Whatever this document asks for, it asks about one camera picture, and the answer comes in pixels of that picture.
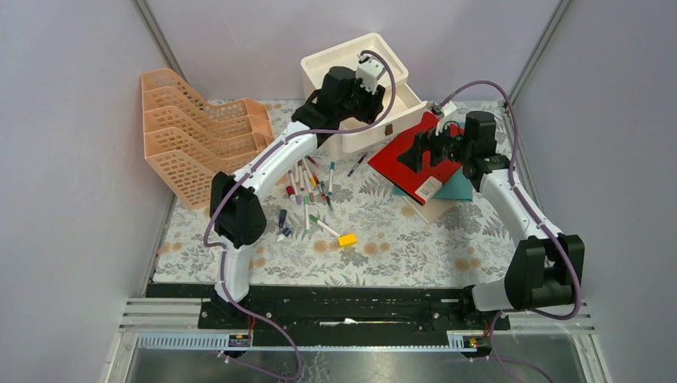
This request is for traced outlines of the white three-drawer cabinet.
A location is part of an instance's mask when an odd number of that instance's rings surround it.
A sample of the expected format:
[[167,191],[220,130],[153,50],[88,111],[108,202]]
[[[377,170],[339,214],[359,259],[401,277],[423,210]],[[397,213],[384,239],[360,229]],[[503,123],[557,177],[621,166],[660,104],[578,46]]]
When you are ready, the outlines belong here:
[[380,34],[369,33],[342,44],[335,45],[318,53],[304,57],[301,62],[302,84],[304,96],[322,87],[323,78],[334,66],[357,69],[358,55],[370,50],[377,53],[389,65],[394,74],[396,100],[387,118],[373,132],[360,132],[353,135],[335,135],[322,145],[322,150],[332,160],[340,160],[352,152],[360,152],[364,148],[382,140],[385,126],[393,124],[408,109],[418,105],[420,101],[412,94],[407,85],[409,71]]

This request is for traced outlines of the white top drawer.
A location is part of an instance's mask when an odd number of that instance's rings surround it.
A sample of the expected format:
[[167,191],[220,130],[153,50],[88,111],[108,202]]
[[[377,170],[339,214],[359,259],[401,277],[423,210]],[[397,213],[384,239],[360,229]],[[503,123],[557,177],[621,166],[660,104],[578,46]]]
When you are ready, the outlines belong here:
[[387,117],[380,124],[366,131],[336,135],[338,151],[340,153],[357,152],[386,138],[398,135],[419,124],[425,108],[426,103],[408,84],[398,85],[394,105]]

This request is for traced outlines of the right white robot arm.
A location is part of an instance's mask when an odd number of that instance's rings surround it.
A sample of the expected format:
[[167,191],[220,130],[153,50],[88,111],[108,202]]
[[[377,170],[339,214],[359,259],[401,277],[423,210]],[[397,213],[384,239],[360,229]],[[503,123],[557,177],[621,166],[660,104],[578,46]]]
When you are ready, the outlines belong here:
[[448,122],[414,135],[397,158],[413,172],[444,160],[461,165],[464,177],[487,199],[508,229],[516,250],[505,276],[472,286],[473,298],[457,308],[459,321],[476,329],[490,311],[530,310],[568,320],[581,307],[584,244],[577,235],[558,231],[524,193],[510,159],[497,152],[497,124],[492,113],[466,114],[463,132],[452,135]]

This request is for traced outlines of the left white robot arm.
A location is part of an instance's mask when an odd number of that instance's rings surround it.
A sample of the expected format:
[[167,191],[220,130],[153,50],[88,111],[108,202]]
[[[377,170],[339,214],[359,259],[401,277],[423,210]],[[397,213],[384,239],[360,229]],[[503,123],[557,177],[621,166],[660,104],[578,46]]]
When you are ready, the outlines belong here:
[[386,89],[378,81],[384,73],[395,82],[386,60],[368,49],[358,55],[356,69],[331,67],[321,88],[295,110],[272,144],[233,174],[218,172],[212,178],[203,242],[222,250],[214,290],[223,299],[217,318],[227,327],[243,325],[251,313],[241,301],[249,293],[251,247],[267,225],[262,199],[293,165],[330,137],[342,135],[343,121],[354,118],[364,124],[361,130],[368,131],[388,116],[394,102],[382,103]]

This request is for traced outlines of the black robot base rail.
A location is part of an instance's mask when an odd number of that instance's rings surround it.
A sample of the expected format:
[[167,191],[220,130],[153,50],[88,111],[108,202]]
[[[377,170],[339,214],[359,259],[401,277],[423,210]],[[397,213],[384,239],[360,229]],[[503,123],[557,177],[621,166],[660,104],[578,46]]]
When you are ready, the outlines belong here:
[[507,318],[481,312],[464,288],[348,286],[251,286],[237,310],[207,284],[151,283],[149,298],[197,298],[201,330],[244,330],[255,346],[289,341],[265,321],[282,327],[299,347],[443,346],[452,330],[483,336],[492,326],[509,330]]

